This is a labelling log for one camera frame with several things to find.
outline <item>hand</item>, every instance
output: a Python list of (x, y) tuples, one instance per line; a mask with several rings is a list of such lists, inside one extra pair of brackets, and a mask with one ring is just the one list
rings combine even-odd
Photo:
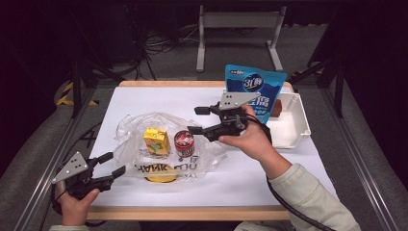
[(60, 197), (60, 203), (63, 210), (64, 226), (80, 226), (84, 225), (87, 220), (89, 205), (96, 199), (100, 191), (95, 189), (89, 192), (82, 200), (71, 196), (65, 192)]
[[(246, 114), (256, 116), (251, 106), (245, 104), (242, 109)], [(221, 136), (218, 141), (238, 147), (250, 158), (259, 161), (269, 179), (280, 176), (292, 165), (275, 150), (261, 126), (251, 121), (248, 121), (242, 135)]]
[[(251, 106), (245, 104), (242, 105), (242, 109), (246, 114), (256, 117)], [(238, 147), (246, 155), (257, 161), (260, 161), (266, 153), (274, 150), (261, 126), (251, 121), (248, 121), (246, 130), (242, 135), (221, 136), (218, 141)]]

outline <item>yellow object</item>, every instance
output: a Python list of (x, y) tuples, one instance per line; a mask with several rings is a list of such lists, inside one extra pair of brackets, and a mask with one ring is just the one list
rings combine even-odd
[(167, 156), (170, 149), (167, 130), (164, 128), (148, 127), (144, 132), (144, 142), (151, 154)]
[(153, 164), (147, 168), (147, 172), (151, 172), (151, 174), (146, 176), (145, 179), (151, 182), (170, 183), (175, 181), (178, 176), (178, 171), (168, 165)]

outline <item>wooden table edge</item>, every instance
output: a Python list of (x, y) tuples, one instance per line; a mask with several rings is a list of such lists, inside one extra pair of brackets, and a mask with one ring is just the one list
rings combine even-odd
[(104, 220), (287, 220), (282, 206), (90, 207), (88, 219)]
[[(225, 81), (122, 81), (120, 87), (186, 87), (186, 88), (225, 88)], [(285, 82), (284, 88), (293, 91), (290, 83)]]

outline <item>person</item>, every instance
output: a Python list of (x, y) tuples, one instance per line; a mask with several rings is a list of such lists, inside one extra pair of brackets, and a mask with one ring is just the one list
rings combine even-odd
[[(243, 105), (242, 108), (247, 114), (255, 116), (251, 106)], [(247, 156), (258, 161), (272, 188), (303, 215), (334, 230), (360, 230), (359, 224), (346, 207), (325, 189), (318, 178), (307, 171), (305, 167), (300, 164), (292, 164), (280, 155), (258, 124), (250, 121), (240, 136), (221, 136), (218, 141), (238, 147)], [(88, 208), (98, 194), (99, 190), (93, 190), (82, 200), (77, 200), (68, 193), (63, 194), (60, 198), (63, 208), (62, 225), (54, 225), (50, 230), (88, 230), (84, 225)], [(312, 224), (291, 213), (290, 220), (298, 231), (318, 230)], [(232, 230), (272, 231), (278, 229), (279, 224), (277, 222), (243, 221)]]

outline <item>white table surface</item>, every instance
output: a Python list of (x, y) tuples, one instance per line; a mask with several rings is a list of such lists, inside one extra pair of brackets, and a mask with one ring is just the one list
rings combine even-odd
[[(101, 125), (90, 157), (113, 151), (117, 124), (127, 115), (166, 112), (192, 119), (204, 126), (219, 123), (217, 115), (196, 115), (194, 107), (215, 105), (223, 88), (150, 88), (117, 87)], [(311, 138), (303, 139), (296, 149), (278, 149), (292, 163), (304, 165), (332, 194), (335, 189), (327, 176)], [(240, 150), (228, 148), (228, 158), (192, 182), (151, 183), (132, 177), (117, 178), (110, 191), (102, 192), (92, 206), (101, 207), (214, 207), (279, 205), (270, 193), (259, 163)], [(94, 177), (109, 175), (114, 161), (98, 165)]]

